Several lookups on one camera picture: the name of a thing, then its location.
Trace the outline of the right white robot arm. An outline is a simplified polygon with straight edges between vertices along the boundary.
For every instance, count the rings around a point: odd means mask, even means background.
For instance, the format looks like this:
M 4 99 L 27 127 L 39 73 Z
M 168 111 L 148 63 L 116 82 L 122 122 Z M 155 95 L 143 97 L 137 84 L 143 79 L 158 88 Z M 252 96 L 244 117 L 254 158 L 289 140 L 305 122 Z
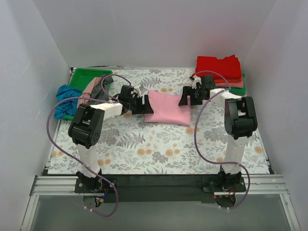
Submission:
M 210 103 L 217 103 L 224 108 L 224 128 L 228 134 L 227 150 L 223 162 L 214 162 L 220 166 L 216 175 L 202 178 L 204 192 L 220 190 L 222 192 L 239 189 L 245 192 L 241 171 L 244 168 L 242 158 L 248 138 L 257 129 L 257 116 L 252 97 L 241 97 L 229 90 L 217 88 L 213 75 L 197 77 L 193 74 L 192 86 L 183 87 L 179 106 L 201 105 L 202 109 Z

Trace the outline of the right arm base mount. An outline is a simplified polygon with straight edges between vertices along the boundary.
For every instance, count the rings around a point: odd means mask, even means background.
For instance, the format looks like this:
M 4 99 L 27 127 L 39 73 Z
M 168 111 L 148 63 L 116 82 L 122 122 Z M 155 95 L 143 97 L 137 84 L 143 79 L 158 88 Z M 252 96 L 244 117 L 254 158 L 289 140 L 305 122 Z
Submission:
M 201 177 L 196 183 L 197 187 L 204 193 L 209 195 L 209 199 L 205 199 L 204 203 L 216 204 L 218 207 L 231 208 L 235 206 L 236 194 L 246 193 L 246 185 L 244 179 L 241 178 L 239 183 L 227 183 L 223 185 L 214 175 Z

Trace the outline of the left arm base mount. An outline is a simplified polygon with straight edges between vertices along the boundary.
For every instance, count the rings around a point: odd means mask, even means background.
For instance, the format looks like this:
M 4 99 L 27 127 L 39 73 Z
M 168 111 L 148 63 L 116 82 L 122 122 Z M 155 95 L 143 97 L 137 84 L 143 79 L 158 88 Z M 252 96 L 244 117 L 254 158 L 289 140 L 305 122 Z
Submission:
M 112 184 L 101 178 L 78 177 L 75 183 L 75 193 L 90 194 L 83 198 L 83 201 L 90 199 L 90 206 L 98 208 L 104 203 L 107 195 L 115 193 L 113 185 L 117 186 L 117 178 L 109 178 Z

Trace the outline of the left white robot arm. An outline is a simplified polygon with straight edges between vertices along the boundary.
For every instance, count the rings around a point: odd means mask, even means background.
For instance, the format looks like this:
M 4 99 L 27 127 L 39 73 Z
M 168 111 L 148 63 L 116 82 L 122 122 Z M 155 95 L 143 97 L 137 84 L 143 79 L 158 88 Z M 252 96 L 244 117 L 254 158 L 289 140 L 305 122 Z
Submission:
M 101 167 L 98 164 L 96 144 L 100 139 L 103 121 L 131 111 L 133 115 L 153 114 L 149 96 L 141 96 L 139 88 L 124 85 L 116 102 L 109 101 L 97 105 L 80 104 L 68 130 L 69 137 L 76 145 L 82 170 L 77 177 L 82 185 L 91 191 L 98 191 L 102 181 Z

